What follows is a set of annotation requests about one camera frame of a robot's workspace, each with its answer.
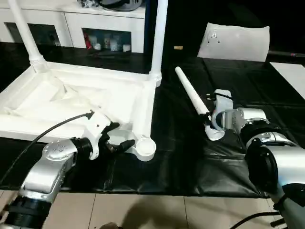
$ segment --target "white pole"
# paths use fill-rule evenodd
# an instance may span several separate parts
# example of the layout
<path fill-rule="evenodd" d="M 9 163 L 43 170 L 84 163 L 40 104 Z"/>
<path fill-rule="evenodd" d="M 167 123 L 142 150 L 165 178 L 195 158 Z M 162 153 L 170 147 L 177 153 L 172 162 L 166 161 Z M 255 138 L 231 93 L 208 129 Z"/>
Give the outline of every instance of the white pole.
<path fill-rule="evenodd" d="M 160 86 L 162 79 L 161 64 L 166 26 L 167 6 L 168 0 L 158 0 L 156 29 L 154 33 L 152 53 L 152 69 L 149 72 L 151 75 L 151 79 L 157 81 L 157 87 Z"/>
<path fill-rule="evenodd" d="M 189 95 L 189 98 L 192 101 L 197 113 L 199 115 L 208 113 L 209 112 L 208 108 L 205 106 L 205 104 L 203 103 L 203 101 L 201 100 L 201 98 L 199 97 L 199 95 L 191 85 L 190 81 L 186 78 L 182 69 L 180 67 L 176 67 L 175 71 L 183 87 L 185 88 L 187 94 Z"/>
<path fill-rule="evenodd" d="M 19 7 L 17 0 L 8 0 L 8 2 L 25 48 L 28 51 L 31 65 L 34 67 L 36 72 L 47 71 L 45 60 L 38 51 L 37 45 L 30 32 L 28 24 L 22 15 L 21 8 Z"/>
<path fill-rule="evenodd" d="M 153 101 L 156 85 L 152 81 L 143 82 L 141 100 L 135 111 L 136 117 L 132 125 L 132 131 L 138 136 L 150 137 L 153 116 Z"/>
<path fill-rule="evenodd" d="M 193 106 L 195 107 L 197 113 L 199 115 L 208 113 L 209 112 L 208 108 L 205 106 L 205 104 L 203 103 L 203 101 L 201 100 L 201 98 L 193 88 L 190 81 L 186 78 L 182 69 L 180 67 L 176 67 L 175 71 L 183 87 L 185 88 L 190 100 L 192 101 Z M 224 130 L 212 129 L 209 125 L 205 126 L 204 131 L 211 141 L 217 141 L 224 136 Z"/>

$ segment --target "robotic arm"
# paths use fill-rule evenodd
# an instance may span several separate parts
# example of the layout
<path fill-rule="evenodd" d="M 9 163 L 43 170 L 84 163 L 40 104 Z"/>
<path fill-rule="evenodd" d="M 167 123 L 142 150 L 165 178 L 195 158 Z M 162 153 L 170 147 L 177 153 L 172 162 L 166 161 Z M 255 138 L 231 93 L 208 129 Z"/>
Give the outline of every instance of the robotic arm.
<path fill-rule="evenodd" d="M 175 70 L 203 118 L 208 138 L 219 140 L 226 130 L 233 130 L 246 148 L 250 181 L 268 193 L 289 229 L 305 229 L 305 150 L 270 123 L 263 110 L 233 109 L 227 90 L 217 89 L 213 113 L 205 112 L 206 106 L 181 68 Z"/>
<path fill-rule="evenodd" d="M 125 152 L 135 144 L 127 140 L 118 146 L 111 145 L 108 132 L 117 128 L 106 116 L 95 112 L 89 119 L 81 138 L 48 143 L 41 159 L 26 176 L 16 199 L 8 206 L 9 212 L 0 229 L 40 229 L 49 214 L 65 175 L 80 160 L 94 160 L 100 151 Z"/>

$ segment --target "black plastic sheet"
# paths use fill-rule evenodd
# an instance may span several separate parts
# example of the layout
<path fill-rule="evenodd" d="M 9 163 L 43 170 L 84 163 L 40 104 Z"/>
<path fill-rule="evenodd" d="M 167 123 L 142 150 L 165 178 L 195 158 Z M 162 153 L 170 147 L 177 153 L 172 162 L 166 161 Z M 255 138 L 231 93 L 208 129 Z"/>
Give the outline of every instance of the black plastic sheet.
<path fill-rule="evenodd" d="M 132 53 L 98 53 L 84 49 L 39 47 L 47 61 L 148 73 L 150 58 Z M 29 66 L 22 45 L 0 43 L 0 71 L 5 88 Z M 157 144 L 154 158 L 141 162 L 134 155 L 99 157 L 78 164 L 67 175 L 63 191 L 139 193 L 155 195 L 265 198 L 248 178 L 245 151 L 228 131 L 212 142 L 207 139 L 174 68 L 180 66 L 209 109 L 206 100 L 216 88 L 230 90 L 235 106 L 262 108 L 289 138 L 305 147 L 303 98 L 268 63 L 191 58 L 163 70 L 156 89 L 151 137 Z M 28 142 L 0 138 L 0 177 Z M 18 189 L 28 170 L 40 158 L 44 144 L 36 144 L 0 185 Z"/>

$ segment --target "cable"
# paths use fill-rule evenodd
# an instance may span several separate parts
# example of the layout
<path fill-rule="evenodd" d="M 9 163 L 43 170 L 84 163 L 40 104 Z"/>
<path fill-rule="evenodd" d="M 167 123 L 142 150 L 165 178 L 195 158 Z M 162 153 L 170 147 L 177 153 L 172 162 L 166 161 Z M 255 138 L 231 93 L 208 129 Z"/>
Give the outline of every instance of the cable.
<path fill-rule="evenodd" d="M 231 100 L 232 100 L 232 97 L 227 96 L 227 95 L 225 95 L 225 94 L 219 94 L 219 93 L 214 92 L 214 95 L 219 95 L 219 96 L 221 96 L 221 97 L 224 97 L 224 98 L 227 98 L 227 99 L 231 99 Z"/>
<path fill-rule="evenodd" d="M 51 128 L 47 129 L 45 132 L 43 132 L 41 135 L 39 135 L 38 137 L 36 137 L 30 144 L 28 144 L 27 147 L 24 148 L 24 150 L 17 156 L 17 158 L 14 160 L 14 162 L 11 164 L 11 166 L 9 167 L 9 169 L 6 171 L 6 173 L 4 174 L 3 178 L 0 181 L 0 185 L 2 184 L 2 182 L 4 181 L 4 179 L 8 176 L 8 174 L 10 173 L 10 171 L 13 169 L 13 167 L 15 166 L 15 164 L 17 163 L 17 161 L 20 159 L 20 157 L 28 151 L 28 149 L 34 145 L 39 139 L 41 139 L 43 136 L 45 136 L 47 133 L 51 132 L 52 130 L 56 129 L 57 127 L 66 124 L 68 122 L 71 122 L 75 119 L 81 118 L 81 117 L 87 117 L 88 119 L 90 119 L 92 117 L 92 115 L 94 114 L 94 111 L 91 111 L 91 113 L 85 113 L 85 114 L 80 114 L 78 116 L 69 118 L 65 121 L 62 121 L 54 126 L 52 126 Z"/>
<path fill-rule="evenodd" d="M 260 217 L 260 216 L 277 216 L 277 215 L 280 215 L 280 212 L 273 211 L 273 212 L 260 212 L 260 213 L 256 213 L 256 214 L 250 215 L 250 216 L 244 218 L 243 220 L 239 221 L 238 223 L 236 223 L 230 229 L 235 229 L 235 228 L 239 227 L 240 225 L 244 224 L 245 222 L 247 222 L 247 221 L 249 221 L 249 220 L 251 220 L 253 218 L 256 218 L 256 217 Z"/>

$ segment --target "floor tile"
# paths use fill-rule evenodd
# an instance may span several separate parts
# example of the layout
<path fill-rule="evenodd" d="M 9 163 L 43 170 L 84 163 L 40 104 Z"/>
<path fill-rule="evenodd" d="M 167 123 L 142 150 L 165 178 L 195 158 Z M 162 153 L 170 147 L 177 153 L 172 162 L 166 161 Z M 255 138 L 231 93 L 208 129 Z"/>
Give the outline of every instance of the floor tile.
<path fill-rule="evenodd" d="M 59 193 L 50 209 L 44 229 L 87 229 L 95 194 Z"/>
<path fill-rule="evenodd" d="M 1 197 L 0 197 L 0 211 L 2 212 L 3 211 L 3 208 L 6 204 L 9 204 L 11 203 L 16 195 L 17 195 L 17 191 L 3 191 Z M 2 223 L 6 217 L 7 217 L 7 212 L 3 215 L 3 218 L 2 220 L 0 220 L 0 223 Z"/>
<path fill-rule="evenodd" d="M 274 211 L 274 209 L 273 209 L 274 202 L 271 199 L 267 199 L 267 202 L 269 204 L 270 209 L 272 211 Z M 274 216 L 274 220 L 278 220 L 278 219 L 281 219 L 281 218 L 283 218 L 283 217 L 282 216 Z M 279 225 L 275 229 L 284 229 L 285 227 L 287 227 L 287 225 L 284 223 L 284 224 Z"/>
<path fill-rule="evenodd" d="M 230 228 L 249 215 L 270 211 L 265 199 L 247 198 L 185 197 L 185 208 L 189 229 Z M 272 216 L 259 217 L 238 229 L 270 229 L 272 221 Z"/>
<path fill-rule="evenodd" d="M 89 229 L 114 222 L 124 229 L 187 228 L 183 197 L 97 194 Z"/>

